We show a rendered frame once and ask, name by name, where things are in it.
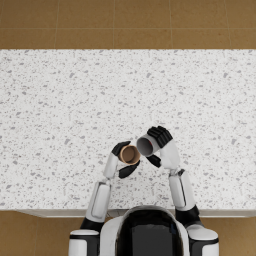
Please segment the brown paper cup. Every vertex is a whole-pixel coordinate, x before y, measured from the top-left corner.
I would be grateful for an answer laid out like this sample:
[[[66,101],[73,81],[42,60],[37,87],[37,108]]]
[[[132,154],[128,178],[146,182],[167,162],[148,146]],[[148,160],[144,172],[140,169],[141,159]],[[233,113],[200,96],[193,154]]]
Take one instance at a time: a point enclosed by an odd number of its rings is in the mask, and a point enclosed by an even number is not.
[[[140,153],[135,146],[127,145],[121,149],[119,159],[125,164],[134,165],[140,160]]]

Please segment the grey white cup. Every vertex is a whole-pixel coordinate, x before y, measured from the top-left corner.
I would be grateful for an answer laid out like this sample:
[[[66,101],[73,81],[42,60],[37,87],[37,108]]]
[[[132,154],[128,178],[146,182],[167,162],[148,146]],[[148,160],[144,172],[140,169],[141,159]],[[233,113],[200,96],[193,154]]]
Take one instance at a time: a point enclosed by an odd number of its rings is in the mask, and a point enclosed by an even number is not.
[[[141,136],[137,140],[136,147],[140,154],[145,157],[150,157],[160,149],[156,140],[152,136],[149,136],[148,134]]]

